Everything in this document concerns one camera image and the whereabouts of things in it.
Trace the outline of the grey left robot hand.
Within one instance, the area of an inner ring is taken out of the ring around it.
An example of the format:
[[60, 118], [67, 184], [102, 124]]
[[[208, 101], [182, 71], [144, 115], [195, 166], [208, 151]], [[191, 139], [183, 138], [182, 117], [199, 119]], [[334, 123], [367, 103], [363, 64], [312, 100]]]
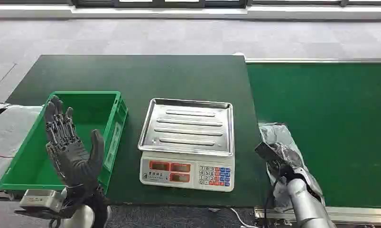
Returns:
[[104, 139], [98, 129], [91, 131], [88, 152], [76, 132], [73, 108], [62, 110], [63, 101], [52, 96], [45, 106], [46, 151], [62, 183], [68, 187], [98, 188], [104, 154]]

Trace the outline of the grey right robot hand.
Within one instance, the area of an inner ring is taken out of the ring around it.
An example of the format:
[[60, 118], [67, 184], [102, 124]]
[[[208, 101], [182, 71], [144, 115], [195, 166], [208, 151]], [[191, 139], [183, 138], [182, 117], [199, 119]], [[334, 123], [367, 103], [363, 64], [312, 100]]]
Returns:
[[266, 162], [268, 174], [274, 179], [288, 176], [295, 168], [303, 168], [301, 156], [288, 146], [275, 142], [261, 142], [255, 152]]

